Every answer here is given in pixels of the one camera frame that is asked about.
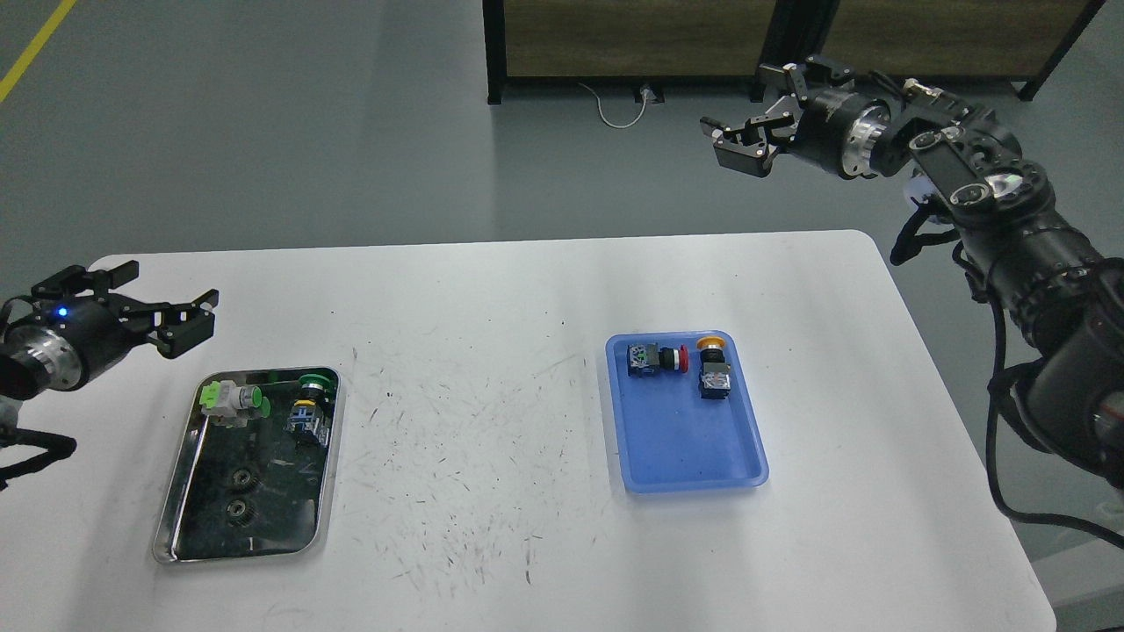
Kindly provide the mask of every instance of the wooden panel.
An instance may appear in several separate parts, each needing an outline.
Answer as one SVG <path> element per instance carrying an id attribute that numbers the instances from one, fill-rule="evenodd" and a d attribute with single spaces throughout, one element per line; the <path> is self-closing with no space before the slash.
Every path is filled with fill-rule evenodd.
<path id="1" fill-rule="evenodd" d="M 773 0 L 507 0 L 509 76 L 749 76 Z"/>
<path id="2" fill-rule="evenodd" d="M 841 0 L 824 55 L 890 74 L 1028 78 L 1087 0 Z"/>

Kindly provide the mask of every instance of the white table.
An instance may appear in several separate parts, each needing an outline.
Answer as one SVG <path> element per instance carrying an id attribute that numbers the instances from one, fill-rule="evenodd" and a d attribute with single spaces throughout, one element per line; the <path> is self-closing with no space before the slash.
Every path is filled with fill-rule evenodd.
<path id="1" fill-rule="evenodd" d="M 1054 629 L 860 233 L 137 259 L 137 298 L 217 287 L 216 335 L 24 407 L 79 449 L 0 495 L 4 630 Z M 737 343 L 770 479 L 629 495 L 605 341 L 701 328 Z M 157 565 L 198 382 L 310 364 L 348 390 L 325 540 Z"/>

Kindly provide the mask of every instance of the black metal frame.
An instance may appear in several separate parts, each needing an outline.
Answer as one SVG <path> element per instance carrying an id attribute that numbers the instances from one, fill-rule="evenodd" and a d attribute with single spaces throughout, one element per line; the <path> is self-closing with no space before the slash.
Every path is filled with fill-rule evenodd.
<path id="1" fill-rule="evenodd" d="M 800 61 L 808 55 L 818 53 L 827 35 L 831 31 L 832 22 L 839 10 L 841 0 L 777 0 L 773 13 L 769 21 L 769 29 L 765 33 L 765 40 L 762 45 L 761 56 L 752 72 L 745 75 L 715 75 L 715 76 L 518 76 L 511 78 L 507 74 L 507 35 L 504 19 L 504 0 L 482 0 L 484 19 L 484 51 L 488 63 L 488 103 L 496 106 L 502 102 L 504 89 L 509 84 L 546 85 L 564 82 L 584 82 L 600 84 L 631 85 L 634 93 L 638 94 L 642 84 L 650 84 L 662 94 L 663 85 L 690 85 L 690 84 L 733 84 L 744 85 L 751 100 L 761 101 L 764 97 L 765 85 L 756 74 L 755 69 L 762 63 L 782 65 L 794 61 Z M 1032 78 L 1021 76 L 921 76 L 918 79 L 935 80 L 943 79 L 952 83 L 969 83 L 982 81 L 1026 81 L 1026 84 L 1017 90 L 1018 98 L 1030 101 L 1042 88 L 1046 78 L 1058 66 L 1066 53 L 1069 52 L 1073 43 L 1081 35 L 1081 31 L 1089 25 L 1093 17 L 1105 4 L 1106 0 L 1089 0 L 1082 9 L 1077 21 L 1072 25 L 1066 37 L 1050 55 L 1042 70 Z"/>
<path id="2" fill-rule="evenodd" d="M 483 0 L 484 55 L 488 61 L 488 105 L 498 106 L 507 83 L 507 27 L 504 0 Z"/>
<path id="3" fill-rule="evenodd" d="M 1066 37 L 1062 38 L 1058 47 L 1054 48 L 1053 54 L 1051 54 L 1050 58 L 1046 60 L 1046 64 L 1042 66 L 1042 70 L 1039 71 L 1039 74 L 1034 79 L 1027 81 L 1026 85 L 1023 85 L 1023 89 L 1018 91 L 1018 98 L 1021 100 L 1030 101 L 1035 94 L 1039 93 L 1039 90 L 1042 88 L 1042 84 L 1045 83 L 1046 78 L 1050 76 L 1050 73 L 1053 72 L 1055 67 L 1058 67 L 1058 64 L 1061 63 L 1061 58 L 1066 56 L 1066 53 L 1069 53 L 1069 49 L 1077 42 L 1077 38 L 1080 37 L 1085 27 L 1089 26 L 1089 22 L 1093 21 L 1093 16 L 1096 16 L 1097 11 L 1099 11 L 1104 6 L 1105 0 L 1089 0 L 1089 2 L 1085 6 L 1085 9 L 1081 10 L 1081 15 L 1077 17 L 1077 21 L 1073 22 L 1073 26 L 1071 26 L 1069 31 L 1066 33 Z"/>

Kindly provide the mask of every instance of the white cable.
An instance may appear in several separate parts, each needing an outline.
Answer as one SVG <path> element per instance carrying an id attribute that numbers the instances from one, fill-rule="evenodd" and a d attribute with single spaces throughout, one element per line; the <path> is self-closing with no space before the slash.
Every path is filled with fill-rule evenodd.
<path id="1" fill-rule="evenodd" d="M 640 120 L 640 117 L 644 116 L 644 108 L 647 107 L 647 98 L 644 97 L 644 94 L 642 93 L 641 94 L 641 103 L 640 103 L 640 114 L 636 115 L 636 118 L 632 119 L 632 123 L 629 123 L 627 125 L 614 125 L 614 124 L 609 123 L 609 119 L 605 118 L 605 112 L 601 111 L 601 98 L 597 96 L 597 92 L 595 92 L 592 88 L 590 88 L 589 85 L 586 85 L 584 83 L 580 83 L 579 82 L 578 85 L 581 85 L 586 90 L 589 90 L 589 93 L 592 94 L 595 99 L 597 99 L 597 116 L 601 117 L 601 123 L 604 123 L 605 125 L 608 125 L 609 127 L 611 127 L 614 129 L 628 129 L 633 125 L 636 125 L 636 121 Z"/>

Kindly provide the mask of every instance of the gray floor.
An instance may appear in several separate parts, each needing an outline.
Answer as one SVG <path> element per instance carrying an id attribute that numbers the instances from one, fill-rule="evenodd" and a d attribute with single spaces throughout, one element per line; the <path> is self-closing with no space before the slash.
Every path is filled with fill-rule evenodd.
<path id="1" fill-rule="evenodd" d="M 0 69 L 54 6 L 0 9 Z M 1124 2 L 1108 2 L 1033 102 L 963 90 L 999 110 L 1108 254 L 1124 253 L 1122 28 Z M 0 105 L 0 296 L 120 252 L 858 228 L 888 253 L 908 214 L 901 177 L 719 169 L 697 120 L 755 114 L 732 91 L 669 89 L 623 132 L 580 88 L 489 107 L 482 29 L 478 2 L 80 2 Z M 608 116 L 633 109 L 610 91 Z M 945 252 L 894 277 L 981 446 L 986 308 Z M 1106 521 L 1104 484 L 1000 441 L 1013 504 Z M 1086 540 L 1017 531 L 1032 559 Z M 1124 623 L 1124 598 L 1105 603 L 1063 629 Z"/>

